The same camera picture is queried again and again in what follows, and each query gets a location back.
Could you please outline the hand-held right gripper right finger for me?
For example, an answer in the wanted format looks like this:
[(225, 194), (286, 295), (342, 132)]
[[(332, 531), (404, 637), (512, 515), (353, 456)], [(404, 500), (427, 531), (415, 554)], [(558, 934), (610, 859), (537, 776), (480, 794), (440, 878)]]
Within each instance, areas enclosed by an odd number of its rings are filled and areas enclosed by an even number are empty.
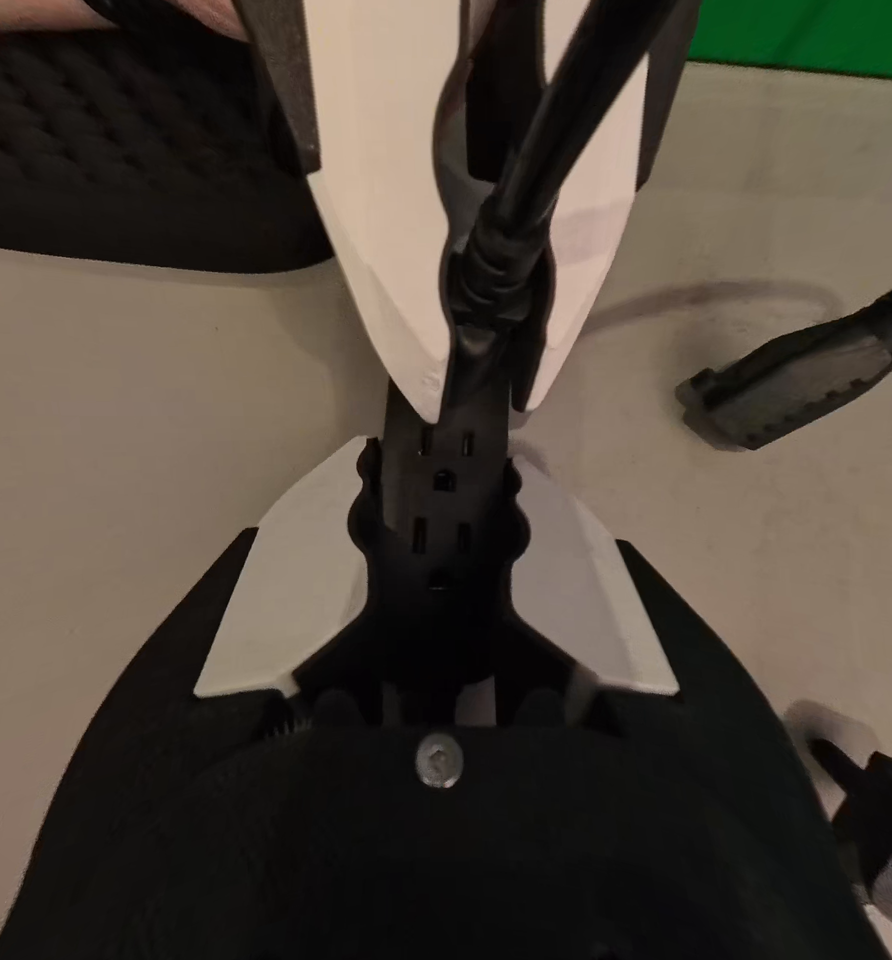
[(680, 684), (617, 539), (566, 488), (512, 459), (527, 537), (510, 576), (526, 626), (606, 688), (671, 697)]

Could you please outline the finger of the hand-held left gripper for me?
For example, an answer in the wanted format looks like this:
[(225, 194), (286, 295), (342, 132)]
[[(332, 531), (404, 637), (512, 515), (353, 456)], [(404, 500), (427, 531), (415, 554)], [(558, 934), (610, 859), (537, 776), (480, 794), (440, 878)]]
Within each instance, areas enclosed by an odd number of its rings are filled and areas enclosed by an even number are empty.
[(519, 146), (464, 246), (464, 390), (496, 369), (531, 412), (579, 337), (635, 200), (651, 46), (650, 2), (586, 2)]
[(434, 130), (461, 3), (312, 1), (305, 18), (320, 156), (308, 183), (374, 351), (434, 423), (452, 351)]

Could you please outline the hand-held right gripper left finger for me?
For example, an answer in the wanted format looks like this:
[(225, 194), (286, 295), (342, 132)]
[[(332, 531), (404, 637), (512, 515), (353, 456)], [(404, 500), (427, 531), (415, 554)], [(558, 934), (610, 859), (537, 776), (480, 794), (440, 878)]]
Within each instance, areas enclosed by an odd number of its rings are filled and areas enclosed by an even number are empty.
[(261, 518), (193, 688), (198, 698), (274, 691), (363, 613), (368, 563), (349, 532), (367, 437), (354, 437), (283, 492)]

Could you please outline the black power strip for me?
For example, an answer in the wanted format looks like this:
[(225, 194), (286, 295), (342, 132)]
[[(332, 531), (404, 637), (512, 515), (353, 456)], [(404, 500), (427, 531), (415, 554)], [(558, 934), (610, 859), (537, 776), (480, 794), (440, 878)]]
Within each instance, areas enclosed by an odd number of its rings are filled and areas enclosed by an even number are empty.
[(430, 424), (389, 386), (375, 490), (385, 680), (410, 726), (452, 725), (494, 670), (509, 598), (510, 378), (496, 374)]

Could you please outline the person's left forearm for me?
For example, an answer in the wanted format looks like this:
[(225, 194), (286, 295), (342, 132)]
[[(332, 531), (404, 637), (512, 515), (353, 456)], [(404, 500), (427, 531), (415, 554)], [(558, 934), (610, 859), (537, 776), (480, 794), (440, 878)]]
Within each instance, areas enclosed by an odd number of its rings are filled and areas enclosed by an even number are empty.
[(0, 33), (115, 28), (82, 1), (0, 1)]

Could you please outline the flat square power plug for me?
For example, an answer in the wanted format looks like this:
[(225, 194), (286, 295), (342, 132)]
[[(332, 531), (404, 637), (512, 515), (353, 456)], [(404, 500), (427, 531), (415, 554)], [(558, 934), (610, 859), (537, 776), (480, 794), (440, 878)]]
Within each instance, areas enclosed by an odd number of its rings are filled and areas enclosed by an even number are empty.
[(841, 864), (855, 893), (892, 922), (892, 757), (873, 750), (864, 765), (825, 738), (807, 742), (844, 797), (832, 818)]

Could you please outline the person's left hand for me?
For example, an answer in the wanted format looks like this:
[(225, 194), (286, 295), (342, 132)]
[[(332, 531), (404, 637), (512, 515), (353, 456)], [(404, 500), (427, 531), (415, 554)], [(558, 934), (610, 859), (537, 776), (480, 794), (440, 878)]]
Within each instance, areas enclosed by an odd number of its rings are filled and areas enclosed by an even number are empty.
[(237, 42), (248, 42), (248, 32), (234, 1), (176, 2), (211, 31)]

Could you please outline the black wristband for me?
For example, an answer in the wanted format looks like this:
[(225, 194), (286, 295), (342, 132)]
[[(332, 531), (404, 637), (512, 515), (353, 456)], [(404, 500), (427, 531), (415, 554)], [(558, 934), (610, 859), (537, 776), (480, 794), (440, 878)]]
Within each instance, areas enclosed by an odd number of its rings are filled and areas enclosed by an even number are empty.
[(200, 31), (202, 24), (169, 1), (83, 1), (93, 13), (129, 33), (180, 38)]

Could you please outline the black bumpy wrist rest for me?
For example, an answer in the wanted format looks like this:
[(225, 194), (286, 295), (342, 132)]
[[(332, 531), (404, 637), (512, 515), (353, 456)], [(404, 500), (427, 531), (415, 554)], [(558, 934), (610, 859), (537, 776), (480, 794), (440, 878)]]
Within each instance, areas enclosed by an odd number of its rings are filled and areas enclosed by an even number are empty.
[(178, 13), (0, 32), (0, 250), (228, 274), (332, 258), (245, 43)]

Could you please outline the green plastic bin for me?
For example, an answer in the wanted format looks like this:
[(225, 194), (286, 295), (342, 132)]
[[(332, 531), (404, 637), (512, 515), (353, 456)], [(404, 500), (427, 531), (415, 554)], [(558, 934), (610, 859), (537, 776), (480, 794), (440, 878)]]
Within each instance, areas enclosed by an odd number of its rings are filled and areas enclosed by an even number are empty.
[(892, 80), (892, 1), (704, 1), (689, 58)]

